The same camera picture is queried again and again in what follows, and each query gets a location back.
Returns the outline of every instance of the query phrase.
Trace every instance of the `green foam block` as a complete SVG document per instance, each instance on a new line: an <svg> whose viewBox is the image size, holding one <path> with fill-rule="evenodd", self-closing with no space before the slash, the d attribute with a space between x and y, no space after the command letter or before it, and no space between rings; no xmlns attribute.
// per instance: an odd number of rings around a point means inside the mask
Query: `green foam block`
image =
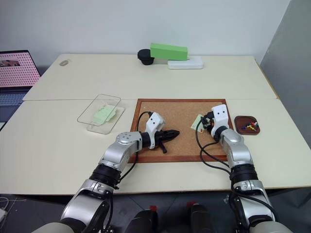
<svg viewBox="0 0 311 233"><path fill-rule="evenodd" d="M104 106L98 110L93 117L93 122L97 124L104 124L105 121L110 121L110 119L116 114L116 108L114 106Z"/></svg>
<svg viewBox="0 0 311 233"><path fill-rule="evenodd" d="M163 45L157 43L150 44L151 57L185 61L187 60L187 55L188 55L187 47Z"/></svg>

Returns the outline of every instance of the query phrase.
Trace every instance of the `small paper note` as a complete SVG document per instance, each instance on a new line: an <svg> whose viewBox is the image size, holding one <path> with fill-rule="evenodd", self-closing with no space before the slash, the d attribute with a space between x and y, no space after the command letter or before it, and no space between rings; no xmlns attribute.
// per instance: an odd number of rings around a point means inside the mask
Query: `small paper note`
<svg viewBox="0 0 311 233"><path fill-rule="evenodd" d="M191 125L191 128L192 129L196 129L196 127L197 127L197 125L198 125L198 123L199 123L199 121L201 120L201 117L202 117L202 115L201 114L199 114L197 117L196 117L196 119L195 119L195 121L192 123L192 125ZM199 125L199 127L198 127L198 132L203 132L204 131L204 127L203 127L203 124L202 124L202 122L200 123L200 125Z"/></svg>
<svg viewBox="0 0 311 233"><path fill-rule="evenodd" d="M93 117L93 122L97 124L104 124L105 121L110 121L112 117L116 114L117 108L114 106L106 105L98 110Z"/></svg>

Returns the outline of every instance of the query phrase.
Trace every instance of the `black cable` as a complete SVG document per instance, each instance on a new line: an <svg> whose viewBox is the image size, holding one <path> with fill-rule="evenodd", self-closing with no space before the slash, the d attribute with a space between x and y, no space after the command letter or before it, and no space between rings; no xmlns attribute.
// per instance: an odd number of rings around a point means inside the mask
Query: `black cable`
<svg viewBox="0 0 311 233"><path fill-rule="evenodd" d="M110 213L109 213L109 219L107 221L106 227L105 229L102 229L102 233L106 232L108 230L108 227L110 226L110 222L112 219L112 215L113 215L113 195L111 195L110 197Z"/></svg>
<svg viewBox="0 0 311 233"><path fill-rule="evenodd" d="M212 142L212 143L206 144L206 145L203 146L202 148L204 149L205 147L208 147L208 146L210 146L210 145L214 145L214 144L216 144L216 143L217 143L217 142ZM228 174L230 175L230 171L228 171L227 169L222 168L222 167L219 167L219 166L213 166L213 165L208 164L208 163L203 159L203 157L202 157L203 149L201 149L201 151L200 151L200 159L201 159L201 161L202 161L205 165L207 165L207 166L209 166L209 167L212 167L212 168L215 168L215 169L223 170L223 171L225 171L226 173L228 173Z"/></svg>
<svg viewBox="0 0 311 233"><path fill-rule="evenodd" d="M257 199L257 198L253 198L253 197L248 196L248 195L244 195L244 194L241 194L241 193L237 193L236 191L234 191L234 189L231 189L231 191L232 191L232 193L233 193L234 195L236 195L236 196L238 196L238 197L245 198L245 199L249 199L249 200L253 200L253 201L256 201L256 202L258 202L258 203L264 205L265 207L267 207L267 208L273 213L274 218L275 218L275 221L278 222L278 220L279 220L278 215L277 215L275 209L274 209L271 205L269 205L269 204L265 203L264 201L259 200L259 199Z"/></svg>
<svg viewBox="0 0 311 233"><path fill-rule="evenodd" d="M145 112L142 112L142 113L139 115L138 121L137 121L137 125L136 125L136 131L138 131L138 126L139 126L140 119L141 119L142 115L144 115L145 113L150 114L151 112L145 111ZM128 171L120 178L120 181L123 180L124 177L126 177L127 174L131 172L131 170L134 168L134 166L135 166L135 164L137 163L137 161L138 161L138 151L136 152L135 160L134 160L132 166L131 166L130 169L128 169Z"/></svg>
<svg viewBox="0 0 311 233"><path fill-rule="evenodd" d="M195 129L195 139L196 139L196 142L197 142L197 144L199 145L201 151L203 151L205 154L207 154L210 158L212 158L212 159L214 159L214 160L216 160L216 161L222 163L223 165L229 167L229 165L226 164L224 161L221 161L220 159L216 158L215 156L210 155L209 153L207 153L207 152L204 150L204 148L201 146L200 141L199 141L199 137L198 137L198 128L199 128L199 125L200 125L201 122L202 122L202 120L199 121L199 123L197 124L196 129Z"/></svg>

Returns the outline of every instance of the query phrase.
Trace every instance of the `red part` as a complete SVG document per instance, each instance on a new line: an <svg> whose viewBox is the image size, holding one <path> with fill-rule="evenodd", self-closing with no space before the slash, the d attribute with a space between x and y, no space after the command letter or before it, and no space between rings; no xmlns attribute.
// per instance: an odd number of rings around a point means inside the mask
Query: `red part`
<svg viewBox="0 0 311 233"><path fill-rule="evenodd" d="M192 207L194 204L196 204L196 201L189 201L189 202L187 202L187 208Z"/></svg>
<svg viewBox="0 0 311 233"><path fill-rule="evenodd" d="M157 211L157 206L156 206L156 205L151 205L151 206L149 207L149 209L150 209L151 211L156 212L156 211Z"/></svg>

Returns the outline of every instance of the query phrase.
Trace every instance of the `cork board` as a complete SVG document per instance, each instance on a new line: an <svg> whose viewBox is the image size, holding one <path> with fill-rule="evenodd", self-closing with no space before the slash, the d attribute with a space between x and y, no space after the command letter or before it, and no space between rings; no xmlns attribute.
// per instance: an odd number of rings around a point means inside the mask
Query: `cork board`
<svg viewBox="0 0 311 233"><path fill-rule="evenodd" d="M163 130L178 130L180 134L171 141L165 142L164 146L167 153L163 154L161 148L150 150L143 148L139 152L138 163L157 163L157 162L198 162L200 160L200 148L195 140L195 130L191 129L192 123L195 121L198 114L204 115L211 111L211 108L226 104L223 99L217 100L169 100L169 99L138 99L136 110L133 117L131 131L136 130L136 124L139 115L144 111L151 111L159 113L165 119L165 126ZM142 116L139 122L138 130L145 131L148 114ZM232 127L229 116L229 127ZM214 142L211 135L204 131L198 132L201 145ZM226 161L226 154L220 144L215 144L207 147L207 152L215 157ZM214 161L207 155L203 158L206 161ZM132 163L135 159L133 155L130 159Z"/></svg>

